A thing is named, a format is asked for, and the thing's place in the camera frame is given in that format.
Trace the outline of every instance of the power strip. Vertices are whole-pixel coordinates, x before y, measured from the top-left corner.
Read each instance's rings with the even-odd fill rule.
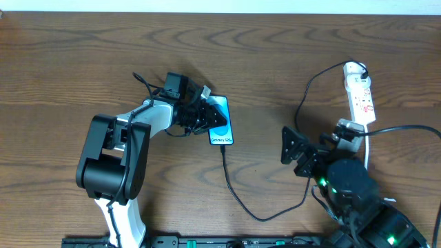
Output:
[[[345,88],[349,99],[352,121],[361,124],[367,131],[367,125],[375,121],[375,111],[371,94],[371,77],[362,79],[366,70],[355,62],[343,66]],[[365,137],[365,168],[369,165],[369,137]]]

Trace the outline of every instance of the smartphone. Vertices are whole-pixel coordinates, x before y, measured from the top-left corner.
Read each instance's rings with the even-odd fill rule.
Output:
[[[229,118],[227,97],[209,96],[207,103],[215,107],[227,119],[227,125],[208,130],[209,143],[211,145],[233,145],[233,129]]]

